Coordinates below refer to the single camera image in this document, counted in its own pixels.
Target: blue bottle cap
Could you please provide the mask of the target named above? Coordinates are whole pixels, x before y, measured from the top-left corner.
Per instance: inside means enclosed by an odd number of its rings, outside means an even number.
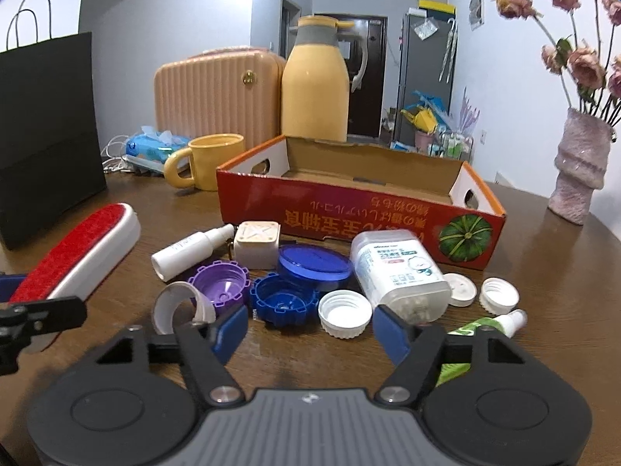
[[[250,296],[257,316],[276,327],[302,325],[317,317],[319,293],[277,273],[255,280]]]
[[[278,258],[291,276],[315,282],[340,282],[352,275],[350,260],[330,249],[316,245],[285,245]]]

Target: doorway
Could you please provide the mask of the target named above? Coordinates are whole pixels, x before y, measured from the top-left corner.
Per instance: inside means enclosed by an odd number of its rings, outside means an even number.
[[[285,59],[289,58],[293,46],[296,44],[296,36],[291,33],[290,27],[297,26],[302,10],[290,0],[282,0],[280,15],[280,40],[278,55]]]
[[[386,71],[386,32],[388,18],[368,15],[322,13],[339,21],[354,21],[355,30],[366,33],[369,61],[362,80],[362,87],[350,93],[348,135],[378,138],[384,98],[384,73]],[[339,42],[345,59],[350,82],[362,65],[362,48],[359,40]]]

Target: small spray bottle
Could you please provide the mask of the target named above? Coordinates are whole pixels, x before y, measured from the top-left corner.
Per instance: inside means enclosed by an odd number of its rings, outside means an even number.
[[[508,338],[513,338],[513,335],[523,328],[529,317],[524,310],[513,310],[510,314],[504,316],[498,316],[494,319],[489,317],[483,317],[482,319],[475,320],[469,324],[462,326],[455,331],[451,331],[449,335],[462,335],[462,336],[474,336],[474,331],[481,325],[490,325],[495,327]],[[443,364],[440,370],[440,376],[438,377],[438,383],[440,385],[444,382],[448,382],[457,376],[463,375],[470,369],[468,363],[458,364]]]
[[[167,282],[207,259],[215,249],[233,238],[234,234],[235,228],[232,224],[205,233],[199,231],[153,254],[151,264],[157,276]]]

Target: tissue pack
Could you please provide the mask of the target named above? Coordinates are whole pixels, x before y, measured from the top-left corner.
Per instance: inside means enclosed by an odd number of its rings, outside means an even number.
[[[189,138],[173,135],[170,131],[158,133],[150,126],[143,126],[140,135],[134,135],[125,144],[125,159],[141,168],[164,172],[164,163],[175,151],[187,147]],[[179,168],[187,167],[188,160],[181,160]]]

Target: door frame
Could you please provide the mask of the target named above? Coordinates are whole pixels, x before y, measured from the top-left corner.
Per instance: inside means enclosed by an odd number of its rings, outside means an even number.
[[[380,49],[383,51],[381,55],[381,71],[382,71],[382,98],[380,99],[380,120],[378,121],[378,135],[380,134],[380,124],[384,116],[384,84],[386,83],[386,54],[387,54],[387,37],[388,37],[388,17],[379,15],[362,15],[348,14],[343,12],[317,12],[315,15],[325,15],[328,17],[342,16],[347,19],[365,19],[367,21],[381,21],[381,38]]]
[[[297,26],[297,20],[302,15],[302,8],[293,0],[280,0],[280,15],[278,16],[278,22],[280,23],[280,31],[278,36],[278,51],[275,51],[279,56],[281,55],[283,46],[285,48],[285,59],[289,58],[291,49],[295,45],[295,39],[291,37],[291,32],[287,32],[283,35],[283,10],[287,9],[289,12],[289,26]]]

